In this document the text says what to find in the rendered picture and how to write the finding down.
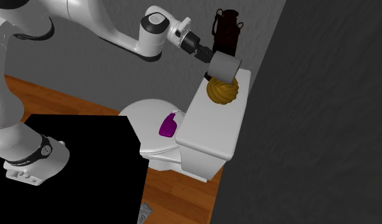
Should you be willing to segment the grey speckled flat piece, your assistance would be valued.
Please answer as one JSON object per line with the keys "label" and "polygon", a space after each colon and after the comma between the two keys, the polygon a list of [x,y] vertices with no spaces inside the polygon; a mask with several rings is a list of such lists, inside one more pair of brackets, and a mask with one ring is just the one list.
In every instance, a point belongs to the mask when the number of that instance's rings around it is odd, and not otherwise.
{"label": "grey speckled flat piece", "polygon": [[146,202],[143,202],[140,205],[139,214],[137,218],[137,224],[144,224],[144,222],[152,213],[152,211],[153,211],[152,208]]}

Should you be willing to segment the black robot stand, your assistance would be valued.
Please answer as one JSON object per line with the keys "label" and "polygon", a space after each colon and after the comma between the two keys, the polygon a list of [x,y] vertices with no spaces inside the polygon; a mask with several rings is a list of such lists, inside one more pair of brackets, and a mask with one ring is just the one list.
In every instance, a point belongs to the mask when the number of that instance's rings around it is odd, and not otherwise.
{"label": "black robot stand", "polygon": [[0,224],[137,224],[148,161],[127,117],[32,114],[25,124],[70,157],[39,186],[6,178],[0,159]]}

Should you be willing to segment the white toilet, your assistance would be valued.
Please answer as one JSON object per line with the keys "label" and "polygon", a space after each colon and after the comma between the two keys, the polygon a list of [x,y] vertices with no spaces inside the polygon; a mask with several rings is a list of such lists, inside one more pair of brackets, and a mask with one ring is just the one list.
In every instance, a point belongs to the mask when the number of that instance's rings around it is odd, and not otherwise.
{"label": "white toilet", "polygon": [[140,155],[156,171],[175,171],[202,182],[211,180],[234,155],[247,106],[251,72],[236,74],[237,98],[226,105],[212,102],[203,80],[173,137],[158,134],[173,104],[160,99],[144,99],[121,111],[140,141]]}

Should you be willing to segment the purple spray bottle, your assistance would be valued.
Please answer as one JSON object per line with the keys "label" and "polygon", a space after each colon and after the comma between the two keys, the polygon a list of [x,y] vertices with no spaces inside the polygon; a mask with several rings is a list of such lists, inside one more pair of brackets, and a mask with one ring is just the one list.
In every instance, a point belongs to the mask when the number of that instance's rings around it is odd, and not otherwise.
{"label": "purple spray bottle", "polygon": [[184,114],[181,110],[173,109],[162,121],[158,134],[163,137],[173,137],[180,127],[183,118]]}

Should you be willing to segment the yellow spiral ball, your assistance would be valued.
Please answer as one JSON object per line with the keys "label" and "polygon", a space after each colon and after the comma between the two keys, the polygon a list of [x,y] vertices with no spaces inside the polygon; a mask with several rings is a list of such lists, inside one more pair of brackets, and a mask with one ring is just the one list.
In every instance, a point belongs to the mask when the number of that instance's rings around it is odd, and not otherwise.
{"label": "yellow spiral ball", "polygon": [[237,98],[238,90],[239,86],[236,78],[233,78],[231,84],[219,81],[217,78],[211,78],[206,87],[209,99],[216,104],[222,105],[234,101]]}

